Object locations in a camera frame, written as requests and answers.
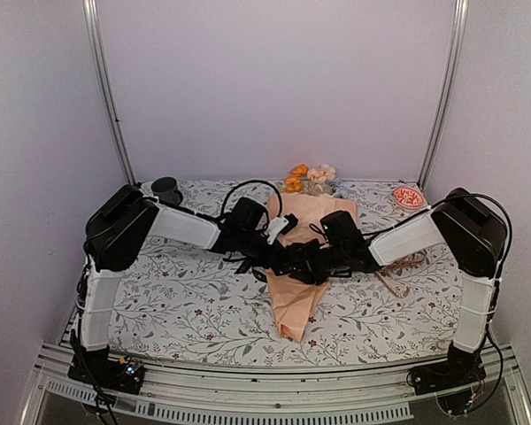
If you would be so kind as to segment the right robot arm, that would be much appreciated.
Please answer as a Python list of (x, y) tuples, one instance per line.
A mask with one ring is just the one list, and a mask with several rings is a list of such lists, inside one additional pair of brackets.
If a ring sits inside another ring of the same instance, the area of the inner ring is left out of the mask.
[(462, 289), (457, 326), (440, 367), (446, 385), (473, 373), (496, 310), (505, 261), (513, 242), (512, 219), (493, 197), (453, 189), (445, 198), (397, 224), (362, 232), (343, 211), (320, 222), (324, 243), (289, 246), (289, 274), (320, 284), (338, 273), (370, 274), (426, 249), (444, 246)]

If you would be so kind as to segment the peach wrapping paper sheet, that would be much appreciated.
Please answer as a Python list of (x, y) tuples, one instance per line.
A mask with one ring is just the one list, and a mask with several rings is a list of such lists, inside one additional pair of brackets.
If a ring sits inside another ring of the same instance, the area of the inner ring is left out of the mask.
[[(353, 220), (358, 219), (358, 204), (355, 201), (329, 196), (315, 197), (297, 193), (283, 193), (281, 199), (275, 195), (270, 196), (267, 211), (274, 214), (279, 210), (284, 215), (294, 214), (297, 218), (295, 228), (286, 235), (278, 235), (278, 240), (285, 247), (311, 240), (321, 242), (322, 236), (311, 230), (310, 225), (318, 227), (320, 219), (330, 213), (345, 211), (350, 213)], [(307, 285), (287, 276), (277, 276), (271, 270), (265, 274), (279, 337), (301, 341), (308, 320), (328, 285)]]

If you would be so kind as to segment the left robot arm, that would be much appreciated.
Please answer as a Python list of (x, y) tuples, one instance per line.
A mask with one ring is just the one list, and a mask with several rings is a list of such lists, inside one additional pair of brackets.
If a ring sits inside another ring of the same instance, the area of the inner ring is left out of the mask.
[(85, 268), (75, 323), (81, 372), (108, 383), (119, 353), (170, 361), (292, 367), (311, 349), (284, 338), (273, 291), (239, 266), (267, 246), (262, 227), (281, 216), (271, 200), (243, 194), (219, 206), (214, 183), (187, 203), (164, 205), (147, 187), (122, 187), (86, 226)]

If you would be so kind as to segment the orange fake flower stem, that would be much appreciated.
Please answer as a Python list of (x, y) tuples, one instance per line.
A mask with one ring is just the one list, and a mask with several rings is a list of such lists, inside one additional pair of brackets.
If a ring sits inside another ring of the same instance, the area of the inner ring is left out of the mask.
[(335, 191), (333, 188), (335, 178), (336, 170), (330, 165), (308, 167), (301, 164), (289, 172), (283, 190), (287, 193), (331, 197)]

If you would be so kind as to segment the black printed ribbon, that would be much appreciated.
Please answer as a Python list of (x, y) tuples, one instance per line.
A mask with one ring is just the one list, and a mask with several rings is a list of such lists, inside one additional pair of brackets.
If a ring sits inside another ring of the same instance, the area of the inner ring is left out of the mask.
[(253, 259), (244, 258), (237, 261), (240, 265), (236, 268), (235, 274), (251, 274), (257, 281), (267, 283), (266, 273), (255, 264)]

